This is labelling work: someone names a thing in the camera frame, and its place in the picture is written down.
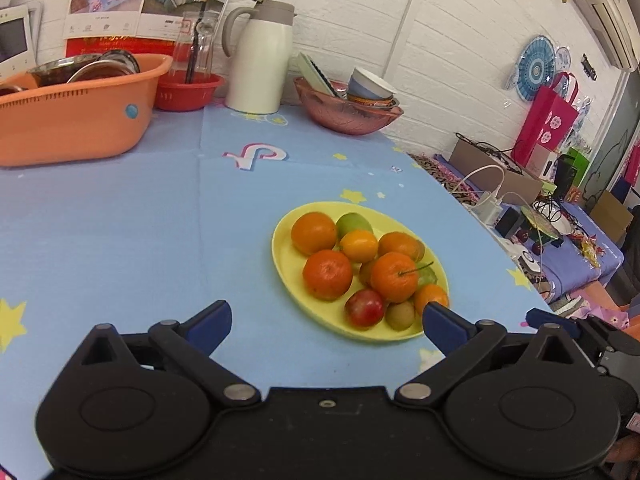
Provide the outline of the bedding calendar poster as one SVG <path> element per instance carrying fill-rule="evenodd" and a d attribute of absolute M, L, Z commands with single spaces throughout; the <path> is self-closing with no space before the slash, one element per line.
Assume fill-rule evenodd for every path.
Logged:
<path fill-rule="evenodd" d="M 227 0 L 70 0 L 64 22 L 65 53 L 126 49 L 168 54 L 182 21 L 198 14 L 219 18 Z"/>

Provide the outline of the small yellow-orange citrus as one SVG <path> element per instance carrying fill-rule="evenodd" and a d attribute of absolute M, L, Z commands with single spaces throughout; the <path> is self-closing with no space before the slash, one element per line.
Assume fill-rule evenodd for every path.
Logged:
<path fill-rule="evenodd" d="M 378 239 L 367 230 L 353 230 L 340 240 L 340 251 L 351 262 L 367 263 L 378 255 Z"/>

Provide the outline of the large orange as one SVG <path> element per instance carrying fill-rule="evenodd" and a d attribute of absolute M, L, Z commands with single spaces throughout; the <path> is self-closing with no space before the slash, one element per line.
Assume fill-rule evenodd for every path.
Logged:
<path fill-rule="evenodd" d="M 425 254 L 424 244 L 417 238 L 404 232 L 388 232 L 378 240 L 378 255 L 380 257 L 389 252 L 399 252 L 414 262 L 419 262 Z"/>

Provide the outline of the brown-red plum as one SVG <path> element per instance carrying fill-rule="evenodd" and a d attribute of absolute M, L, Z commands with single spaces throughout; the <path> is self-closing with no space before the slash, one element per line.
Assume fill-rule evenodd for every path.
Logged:
<path fill-rule="evenodd" d="M 375 263 L 376 263 L 376 260 L 373 259 L 366 263 L 363 263 L 359 268 L 358 278 L 360 283 L 363 284 L 364 287 L 371 286 L 371 272 Z"/>

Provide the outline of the orange plastic basket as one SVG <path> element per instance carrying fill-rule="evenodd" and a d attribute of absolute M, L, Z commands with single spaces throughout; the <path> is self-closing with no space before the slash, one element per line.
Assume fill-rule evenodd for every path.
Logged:
<path fill-rule="evenodd" d="M 171 57 L 138 54 L 140 72 L 39 87 L 23 72 L 1 81 L 0 162 L 26 167 L 109 158 L 134 148 L 152 119 L 156 89 Z"/>

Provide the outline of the brown kiwi fruit front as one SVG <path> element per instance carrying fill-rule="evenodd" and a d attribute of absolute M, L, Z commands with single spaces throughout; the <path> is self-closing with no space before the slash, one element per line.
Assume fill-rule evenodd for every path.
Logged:
<path fill-rule="evenodd" d="M 416 309 L 411 301 L 390 304 L 386 308 L 385 321 L 396 332 L 408 330 L 416 320 Z"/>

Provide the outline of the glass pitcher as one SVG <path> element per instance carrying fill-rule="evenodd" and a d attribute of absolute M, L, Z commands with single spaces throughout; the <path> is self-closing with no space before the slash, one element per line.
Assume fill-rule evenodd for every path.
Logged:
<path fill-rule="evenodd" d="M 169 79 L 179 84 L 205 82 L 212 73 L 215 32 L 219 13 L 203 2 L 196 11 L 183 14 L 175 42 Z"/>

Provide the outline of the metal bowls in basket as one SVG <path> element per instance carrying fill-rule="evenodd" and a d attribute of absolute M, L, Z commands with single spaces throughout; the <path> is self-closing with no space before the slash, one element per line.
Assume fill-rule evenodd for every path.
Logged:
<path fill-rule="evenodd" d="M 37 87 L 71 82 L 133 75 L 141 72 L 136 58 L 126 50 L 109 50 L 60 58 L 32 68 Z"/>

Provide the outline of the white blue ceramic bowl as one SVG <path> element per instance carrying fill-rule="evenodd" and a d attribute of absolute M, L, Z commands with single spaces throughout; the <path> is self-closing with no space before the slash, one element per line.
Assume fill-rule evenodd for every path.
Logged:
<path fill-rule="evenodd" d="M 347 85 L 347 94 L 369 101 L 386 101 L 393 99 L 396 89 L 386 80 L 370 70 L 355 67 Z"/>

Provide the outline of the green apple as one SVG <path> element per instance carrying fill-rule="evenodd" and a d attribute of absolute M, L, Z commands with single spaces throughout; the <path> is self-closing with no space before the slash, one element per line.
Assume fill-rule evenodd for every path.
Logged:
<path fill-rule="evenodd" d="M 416 285 L 417 289 L 420 289 L 425 285 L 437 283 L 437 275 L 430 264 L 419 266 L 416 275 L 418 276 L 418 284 Z"/>

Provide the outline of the red plastic bowl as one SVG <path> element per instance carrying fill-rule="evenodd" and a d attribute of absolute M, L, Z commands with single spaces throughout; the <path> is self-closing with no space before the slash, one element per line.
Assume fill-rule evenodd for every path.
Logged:
<path fill-rule="evenodd" d="M 169 73 L 158 81 L 154 107 L 164 112 L 194 112 L 213 101 L 214 94 L 226 81 L 224 77 L 210 74 L 185 82 L 185 72 Z"/>

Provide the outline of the small orange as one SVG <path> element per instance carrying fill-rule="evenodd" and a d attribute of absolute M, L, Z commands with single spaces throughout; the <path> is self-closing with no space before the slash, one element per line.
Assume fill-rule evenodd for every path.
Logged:
<path fill-rule="evenodd" d="M 436 302 L 436 304 L 448 308 L 449 297 L 446 290 L 437 284 L 426 284 L 420 287 L 413 295 L 413 305 L 416 314 L 421 316 L 430 302 Z"/>

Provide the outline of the blue round wall fan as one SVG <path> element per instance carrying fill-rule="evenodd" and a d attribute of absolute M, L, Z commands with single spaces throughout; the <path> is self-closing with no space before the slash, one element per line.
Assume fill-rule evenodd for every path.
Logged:
<path fill-rule="evenodd" d="M 555 75 L 555 48 L 544 35 L 534 37 L 526 44 L 516 68 L 515 88 L 518 96 L 533 102 L 538 90 L 548 86 Z"/>

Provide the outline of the red apple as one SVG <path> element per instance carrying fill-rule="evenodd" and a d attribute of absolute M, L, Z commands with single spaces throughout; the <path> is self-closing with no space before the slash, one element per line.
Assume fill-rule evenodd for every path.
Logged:
<path fill-rule="evenodd" d="M 370 288 L 361 289 L 349 297 L 344 305 L 347 322 L 356 328 L 370 328 L 382 321 L 385 314 L 384 298 Z"/>

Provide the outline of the orange with black stem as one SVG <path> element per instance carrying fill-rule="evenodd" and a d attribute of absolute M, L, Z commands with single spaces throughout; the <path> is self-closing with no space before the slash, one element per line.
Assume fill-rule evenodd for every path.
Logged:
<path fill-rule="evenodd" d="M 391 304 L 408 300 L 418 289 L 419 272 L 433 263 L 415 262 L 401 252 L 388 252 L 375 260 L 370 273 L 371 288 Z"/>

